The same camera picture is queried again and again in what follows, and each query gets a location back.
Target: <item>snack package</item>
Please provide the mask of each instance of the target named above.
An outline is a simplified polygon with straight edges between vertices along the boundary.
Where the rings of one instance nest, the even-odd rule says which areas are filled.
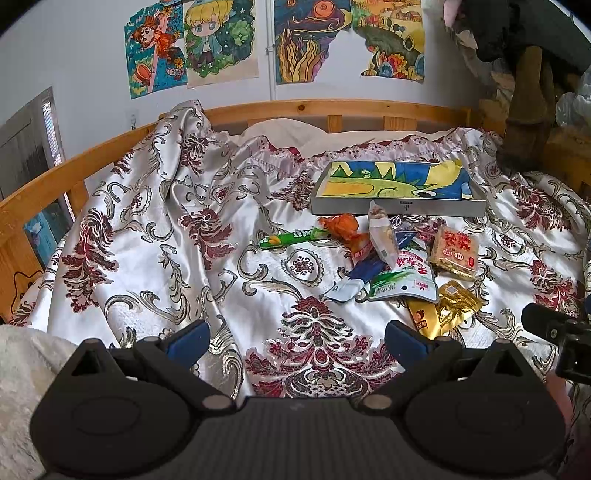
[[[413,241],[413,238],[417,236],[416,232],[396,232],[396,243],[398,244],[398,252],[403,248],[406,248],[407,245]]]
[[[415,297],[432,303],[438,299],[433,270],[427,262],[425,242],[417,237],[400,251],[394,270],[381,273],[371,281],[369,300],[399,296]]]
[[[419,333],[431,340],[441,335],[439,314],[434,303],[424,300],[407,299],[407,307]]]
[[[369,204],[368,220],[369,238],[375,251],[390,266],[391,270],[396,269],[399,251],[394,231],[384,209],[373,200]]]
[[[407,306],[417,330],[434,340],[469,319],[484,306],[484,302],[452,280],[439,287],[437,305],[424,300],[407,299]]]
[[[478,241],[446,225],[439,228],[429,261],[465,280],[478,271]]]
[[[359,223],[350,213],[343,213],[342,215],[329,218],[320,217],[318,223],[332,235],[343,239],[345,245],[351,251],[354,265],[367,258],[369,253],[374,249],[369,239],[369,234],[357,232]]]
[[[484,303],[474,294],[462,287],[457,281],[449,281],[439,287],[439,314],[440,335],[449,332],[462,322],[478,312]]]
[[[416,232],[396,232],[398,247],[406,247],[415,235]],[[346,278],[338,282],[324,296],[336,301],[349,301],[363,290],[368,281],[376,277],[385,268],[388,268],[388,264],[376,253],[373,253],[359,262]]]
[[[309,230],[302,230],[300,232],[282,233],[280,235],[269,235],[263,237],[259,242],[259,248],[263,250],[271,250],[273,248],[285,247],[287,245],[301,244],[303,242],[311,242],[313,240],[322,240],[328,238],[330,234],[322,228],[314,227]]]

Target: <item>colored drawing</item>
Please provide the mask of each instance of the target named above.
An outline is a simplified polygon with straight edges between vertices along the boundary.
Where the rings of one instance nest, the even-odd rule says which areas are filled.
[[[125,53],[131,98],[187,83],[183,8],[157,3],[137,12],[125,26]]]
[[[277,83],[312,82],[351,19],[350,0],[275,0]]]
[[[332,162],[320,197],[472,198],[470,176],[460,160],[420,162]]]
[[[353,28],[371,52],[365,76],[422,82],[425,31],[420,0],[352,0]]]
[[[189,86],[258,77],[254,0],[184,5]]]

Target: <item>satin bedspread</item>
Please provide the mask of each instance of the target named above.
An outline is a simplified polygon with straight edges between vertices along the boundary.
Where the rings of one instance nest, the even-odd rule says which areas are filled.
[[[400,139],[351,146],[339,134],[346,148],[305,157],[264,136],[236,142],[215,133],[198,102],[183,103],[115,163],[12,322],[125,347],[206,319],[211,344],[195,373],[239,401],[367,395],[401,371],[382,340],[390,320],[413,325],[404,305],[368,302],[365,290],[346,304],[324,298],[352,268],[339,241],[256,245],[314,225],[309,195],[329,161],[459,158],[486,192],[486,217],[398,216],[393,224],[435,232],[447,222],[477,237],[478,277],[463,284],[486,305],[451,335],[470,347],[509,339],[543,376],[557,349],[523,330],[521,310],[535,301],[582,316],[588,206],[552,177],[507,178],[495,134],[388,134]],[[452,278],[439,275],[437,284]],[[578,387],[573,394],[575,436],[589,421],[587,397]]]

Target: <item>paper artwork on wall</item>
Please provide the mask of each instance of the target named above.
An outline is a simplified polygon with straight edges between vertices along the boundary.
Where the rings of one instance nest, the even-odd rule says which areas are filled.
[[[352,0],[353,28],[371,52],[365,76],[422,82],[425,31],[421,0]]]
[[[254,0],[184,4],[188,86],[258,77]]]
[[[350,0],[275,0],[277,83],[312,82],[329,44],[351,25]]]
[[[125,53],[131,98],[185,85],[183,7],[156,3],[143,8],[125,26]]]

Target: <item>wooden bed rail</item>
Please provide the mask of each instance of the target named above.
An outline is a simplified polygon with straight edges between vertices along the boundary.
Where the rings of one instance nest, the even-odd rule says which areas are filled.
[[[205,115],[214,127],[244,123],[251,126],[272,118],[326,116],[327,131],[340,132],[343,117],[379,118],[384,130],[416,130],[417,121],[453,126],[476,126],[470,109],[452,109],[383,100],[285,100],[213,108]],[[120,159],[156,125],[150,124],[112,138],[46,171],[0,202],[0,317],[8,321],[28,286],[42,274],[42,266],[23,226],[63,193],[75,215],[88,193],[84,180]]]

